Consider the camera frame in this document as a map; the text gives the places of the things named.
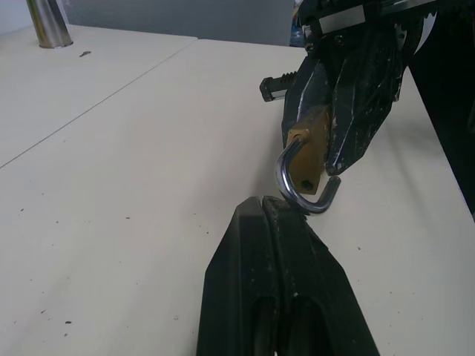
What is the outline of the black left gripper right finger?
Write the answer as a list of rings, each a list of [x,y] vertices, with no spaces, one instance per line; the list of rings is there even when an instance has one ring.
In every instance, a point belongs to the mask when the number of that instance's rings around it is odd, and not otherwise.
[[[263,198],[281,288],[278,356],[380,356],[347,275],[287,202]]]

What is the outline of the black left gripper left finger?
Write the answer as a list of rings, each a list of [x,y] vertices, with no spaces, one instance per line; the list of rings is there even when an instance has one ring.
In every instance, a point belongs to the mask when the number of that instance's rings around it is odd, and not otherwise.
[[[250,197],[206,269],[196,356],[275,356],[279,299],[269,222]]]

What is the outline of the brass padlock with steel shackle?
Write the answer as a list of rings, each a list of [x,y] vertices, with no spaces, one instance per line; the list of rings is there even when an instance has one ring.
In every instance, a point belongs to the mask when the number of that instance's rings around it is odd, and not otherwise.
[[[306,195],[317,193],[325,172],[330,138],[330,109],[318,105],[289,130],[284,150],[275,165],[275,180],[285,200],[304,214],[323,214],[339,189],[341,179],[330,177],[317,201]]]

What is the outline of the blue printed package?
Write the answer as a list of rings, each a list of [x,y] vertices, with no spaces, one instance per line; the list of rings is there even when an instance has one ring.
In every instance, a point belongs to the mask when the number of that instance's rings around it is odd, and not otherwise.
[[[300,20],[298,18],[299,7],[303,0],[294,0],[294,7],[292,9],[292,26],[289,45],[291,47],[303,47],[304,35],[301,28]]]

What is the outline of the brushed steel round post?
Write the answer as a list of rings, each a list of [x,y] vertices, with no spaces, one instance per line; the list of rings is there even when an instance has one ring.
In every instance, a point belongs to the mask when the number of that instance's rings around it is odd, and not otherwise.
[[[57,49],[73,44],[57,0],[26,2],[41,48]]]

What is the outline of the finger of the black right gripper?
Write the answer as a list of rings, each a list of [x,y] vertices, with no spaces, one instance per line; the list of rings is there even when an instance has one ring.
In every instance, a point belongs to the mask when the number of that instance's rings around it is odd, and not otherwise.
[[[291,127],[300,122],[310,109],[318,105],[328,105],[331,101],[331,93],[332,89],[324,63],[319,58],[308,55],[286,91],[281,121],[284,145],[286,145]]]
[[[319,45],[330,82],[331,129],[326,172],[360,160],[397,99],[404,71],[393,28],[325,36]]]

